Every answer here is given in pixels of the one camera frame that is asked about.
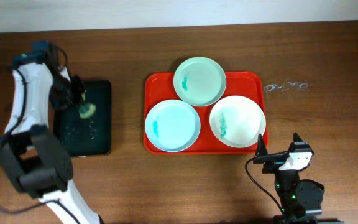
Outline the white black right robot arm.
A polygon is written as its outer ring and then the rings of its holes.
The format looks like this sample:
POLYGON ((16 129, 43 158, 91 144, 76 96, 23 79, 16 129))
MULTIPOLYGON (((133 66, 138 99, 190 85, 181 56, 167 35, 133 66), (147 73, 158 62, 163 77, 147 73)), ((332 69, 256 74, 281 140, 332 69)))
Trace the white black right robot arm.
POLYGON ((275 176, 274 187, 280 200, 274 199, 257 181, 250 175, 249 178, 263 192, 276 203, 280 215, 273 217, 274 224, 296 223, 341 223, 338 219, 318 219, 322 214, 321 204, 325 193, 324 185, 310 180, 300 179, 299 173, 310 165, 314 151, 310 145, 303 141, 297 133, 293 134, 293 142, 288 150, 269 154, 261 134, 257 136, 257 149, 255 156, 248 163, 262 164, 263 174, 275 176))

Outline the green plate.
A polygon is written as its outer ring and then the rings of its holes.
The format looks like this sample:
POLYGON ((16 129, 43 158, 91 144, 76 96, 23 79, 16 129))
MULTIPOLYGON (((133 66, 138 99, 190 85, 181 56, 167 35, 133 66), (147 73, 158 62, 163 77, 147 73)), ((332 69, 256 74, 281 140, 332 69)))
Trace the green plate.
POLYGON ((223 68, 207 57, 185 60, 173 75, 176 94, 192 106, 209 106, 217 102, 223 96, 226 85, 223 68))

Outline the light blue plate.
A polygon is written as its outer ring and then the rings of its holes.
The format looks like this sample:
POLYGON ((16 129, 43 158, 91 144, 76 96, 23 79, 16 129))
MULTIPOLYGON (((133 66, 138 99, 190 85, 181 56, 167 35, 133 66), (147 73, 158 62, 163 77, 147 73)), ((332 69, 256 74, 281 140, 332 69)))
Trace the light blue plate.
POLYGON ((182 152, 198 139, 201 120, 190 104, 164 100, 147 113, 144 131, 151 144, 161 151, 182 152))

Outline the yellow green sponge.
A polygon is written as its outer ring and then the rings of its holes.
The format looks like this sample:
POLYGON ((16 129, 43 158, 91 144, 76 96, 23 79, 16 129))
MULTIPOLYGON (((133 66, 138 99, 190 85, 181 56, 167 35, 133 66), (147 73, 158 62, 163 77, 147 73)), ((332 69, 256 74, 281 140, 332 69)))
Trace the yellow green sponge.
POLYGON ((89 119, 96 112, 96 105, 86 101, 86 93, 81 94, 82 102, 79 105, 78 111, 81 119, 89 119))

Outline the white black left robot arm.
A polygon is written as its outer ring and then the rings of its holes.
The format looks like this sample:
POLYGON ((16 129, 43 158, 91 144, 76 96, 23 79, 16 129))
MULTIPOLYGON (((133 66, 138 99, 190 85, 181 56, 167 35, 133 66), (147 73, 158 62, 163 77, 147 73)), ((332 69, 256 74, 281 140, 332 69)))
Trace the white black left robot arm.
POLYGON ((16 210, 0 204, 0 212, 16 215, 46 205, 62 223, 102 223, 75 186, 68 151, 49 129, 50 107, 66 111, 78 106, 89 115, 96 110, 86 102, 83 82, 70 74, 66 60, 59 60, 64 54, 53 42, 39 40, 11 63, 14 101, 0 136, 0 166, 17 192, 39 202, 16 210))

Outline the white plate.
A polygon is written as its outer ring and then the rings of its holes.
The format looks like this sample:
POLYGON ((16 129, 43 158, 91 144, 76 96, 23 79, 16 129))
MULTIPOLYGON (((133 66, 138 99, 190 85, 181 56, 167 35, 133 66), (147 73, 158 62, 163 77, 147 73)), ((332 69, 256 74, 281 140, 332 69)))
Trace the white plate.
POLYGON ((254 145, 266 131, 261 107, 244 96, 227 96, 219 100, 209 114, 209 126, 221 143, 245 148, 254 145))

